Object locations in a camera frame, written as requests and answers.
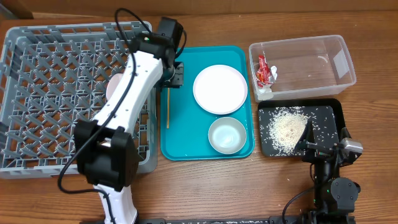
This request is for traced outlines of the red snack wrapper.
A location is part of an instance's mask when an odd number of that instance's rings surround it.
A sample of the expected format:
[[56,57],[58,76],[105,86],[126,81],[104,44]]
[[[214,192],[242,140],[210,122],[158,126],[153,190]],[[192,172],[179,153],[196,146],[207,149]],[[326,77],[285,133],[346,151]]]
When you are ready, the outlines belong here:
[[265,55],[259,55],[259,68],[256,72],[256,83],[260,93],[271,92],[271,86],[277,80],[277,67],[275,65],[269,66]]

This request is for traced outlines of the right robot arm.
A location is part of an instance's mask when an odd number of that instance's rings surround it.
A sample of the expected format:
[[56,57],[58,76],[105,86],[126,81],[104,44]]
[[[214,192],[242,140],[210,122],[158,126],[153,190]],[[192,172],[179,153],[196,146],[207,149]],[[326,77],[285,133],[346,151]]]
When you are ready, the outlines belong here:
[[340,168],[353,164],[363,153],[363,145],[341,130],[338,143],[325,147],[315,142],[312,122],[303,131],[296,149],[303,151],[302,161],[314,168],[313,184],[315,208],[301,214],[296,223],[354,223],[355,201],[361,187],[356,182],[340,176]]

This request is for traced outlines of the grey bowl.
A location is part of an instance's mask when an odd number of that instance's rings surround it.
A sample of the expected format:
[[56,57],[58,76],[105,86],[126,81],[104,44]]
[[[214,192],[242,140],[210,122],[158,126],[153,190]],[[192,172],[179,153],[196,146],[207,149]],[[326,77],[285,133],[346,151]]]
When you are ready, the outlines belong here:
[[247,139],[243,124],[232,117],[215,120],[208,130],[208,140],[214,150],[230,155],[239,152]]

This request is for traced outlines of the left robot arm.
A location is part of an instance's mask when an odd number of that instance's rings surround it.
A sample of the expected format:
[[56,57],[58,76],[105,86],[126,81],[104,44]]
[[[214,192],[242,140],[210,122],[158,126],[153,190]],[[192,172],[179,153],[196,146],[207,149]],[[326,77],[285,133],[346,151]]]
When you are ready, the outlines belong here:
[[131,195],[139,165],[134,127],[153,88],[183,85],[183,63],[176,59],[185,36],[179,22],[163,17],[155,32],[133,37],[127,45],[129,56],[122,79],[111,98],[91,121],[76,124],[73,137],[78,172],[101,196],[105,223],[137,220]]

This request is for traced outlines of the wooden chopstick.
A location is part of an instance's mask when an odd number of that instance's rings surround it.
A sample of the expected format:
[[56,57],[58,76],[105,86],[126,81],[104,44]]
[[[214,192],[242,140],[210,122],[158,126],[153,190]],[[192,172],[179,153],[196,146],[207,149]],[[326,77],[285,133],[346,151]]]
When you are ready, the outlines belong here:
[[166,128],[170,127],[170,88],[167,89],[167,123]]

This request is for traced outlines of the pile of white rice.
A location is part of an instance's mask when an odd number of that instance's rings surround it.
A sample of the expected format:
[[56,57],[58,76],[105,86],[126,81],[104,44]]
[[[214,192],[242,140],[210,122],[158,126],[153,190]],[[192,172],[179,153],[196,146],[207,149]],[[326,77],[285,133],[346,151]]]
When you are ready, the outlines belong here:
[[294,149],[308,120],[315,143],[332,147],[338,142],[335,115],[330,106],[291,106],[258,109],[262,153],[268,157],[294,157]]

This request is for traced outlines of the pink small bowl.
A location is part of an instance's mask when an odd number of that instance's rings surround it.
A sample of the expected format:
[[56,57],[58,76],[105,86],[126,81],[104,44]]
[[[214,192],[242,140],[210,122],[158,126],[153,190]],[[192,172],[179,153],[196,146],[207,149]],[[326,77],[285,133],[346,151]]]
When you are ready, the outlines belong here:
[[106,87],[106,100],[109,101],[110,98],[112,97],[115,89],[117,88],[119,82],[121,81],[123,77],[122,73],[117,73],[114,74],[111,79],[108,82],[108,85]]

